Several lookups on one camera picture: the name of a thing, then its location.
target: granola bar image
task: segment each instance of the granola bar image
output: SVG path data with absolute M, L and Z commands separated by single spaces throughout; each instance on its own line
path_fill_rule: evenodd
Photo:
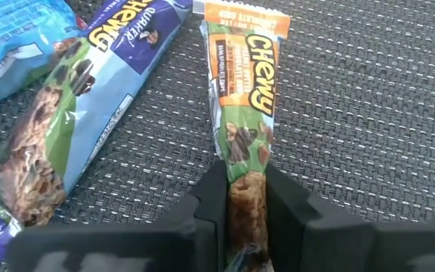
M 47 224 L 65 197 L 63 182 L 45 155 L 45 133 L 62 90 L 45 86 L 17 121 L 0 165 L 0 195 L 11 214 L 25 226 Z
M 248 147 L 257 136 L 255 129 L 246 127 L 237 128 L 233 123 L 226 124 L 227 143 L 229 149 L 229 163 L 244 162 L 249 159 Z

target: blue wrapper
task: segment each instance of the blue wrapper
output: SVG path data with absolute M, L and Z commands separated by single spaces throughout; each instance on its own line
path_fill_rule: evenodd
M 0 100 L 51 71 L 79 23 L 64 0 L 0 0 Z
M 0 258 L 48 223 L 175 36 L 192 0 L 106 1 L 0 150 Z

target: black clamp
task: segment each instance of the black clamp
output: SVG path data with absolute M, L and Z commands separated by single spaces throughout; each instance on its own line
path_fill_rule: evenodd
M 366 222 L 272 165 L 266 174 L 275 272 L 435 271 L 435 224 Z M 152 224 L 32 227 L 10 243 L 8 265 L 13 272 L 222 272 L 226 194 L 226 166 L 216 162 Z

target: woven placemat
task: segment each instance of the woven placemat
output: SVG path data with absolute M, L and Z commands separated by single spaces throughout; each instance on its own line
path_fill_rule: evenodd
M 367 220 L 435 221 L 435 0 L 246 2 L 292 15 L 273 164 Z M 101 2 L 69 3 L 89 21 Z M 217 159 L 198 25 L 184 24 L 53 224 L 151 222 Z M 0 103 L 0 143 L 33 95 Z

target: chocolate chip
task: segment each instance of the chocolate chip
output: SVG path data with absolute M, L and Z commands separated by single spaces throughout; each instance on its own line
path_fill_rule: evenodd
M 68 73 L 68 66 L 61 65 L 54 72 L 54 78 L 57 80 L 57 85 L 62 85 L 66 79 L 66 74 Z
M 266 264 L 266 262 L 269 259 L 269 256 L 265 251 L 260 250 L 259 252 L 251 253 L 250 256 L 248 256 L 248 258 L 251 264 L 254 264 L 256 268 L 259 268 L 262 264 Z
M 50 188 L 50 184 L 48 184 L 47 181 L 43 181 L 42 186 L 39 188 L 39 193 L 45 194 L 49 191 L 49 188 Z
M 228 144 L 230 148 L 230 155 L 228 161 L 230 163 L 243 162 L 249 159 L 248 147 L 258 136 L 256 129 L 247 129 L 245 127 L 235 128 L 234 125 L 228 123 Z
M 36 220 L 37 218 L 38 217 L 36 215 L 31 215 L 28 220 L 25 220 L 24 226 L 25 227 L 31 227 L 31 226 L 36 225 L 36 223 L 38 223 L 37 220 Z
M 91 91 L 91 87 L 95 84 L 95 78 L 93 76 L 89 76 L 86 83 L 83 85 L 83 87 L 81 89 L 79 89 L 78 91 L 74 91 L 73 94 L 75 94 L 75 96 L 80 96 L 82 94 L 86 94 L 88 92 Z
M 91 60 L 86 59 L 83 60 L 81 62 L 79 62 L 79 64 L 76 66 L 75 71 L 77 73 L 77 75 L 83 75 L 86 71 L 86 69 L 91 65 Z
M 266 145 L 260 145 L 258 149 L 258 158 L 260 160 L 260 164 L 266 165 L 268 163 L 268 159 L 270 158 L 270 151 L 268 150 Z
M 39 122 L 45 114 L 45 107 L 39 107 L 35 112 L 35 121 Z
M 15 150 L 15 151 L 12 153 L 12 155 L 13 155 L 13 157 L 18 158 L 18 159 L 26 159 L 26 148 L 23 147 L 23 148 L 20 148 L 19 150 Z
M 75 42 L 69 49 L 68 49 L 68 51 L 66 52 L 66 54 L 65 54 L 65 59 L 69 59 L 69 58 L 71 58 L 71 57 L 73 57 L 73 56 L 75 56 L 76 55 L 76 53 L 79 51 L 79 49 L 81 48 L 81 46 L 82 46 L 82 42 L 81 41 L 77 41 L 77 42 Z
M 50 175 L 51 175 L 51 180 L 50 180 L 51 184 L 54 184 L 56 181 L 58 181 L 57 173 L 54 170 L 50 173 Z

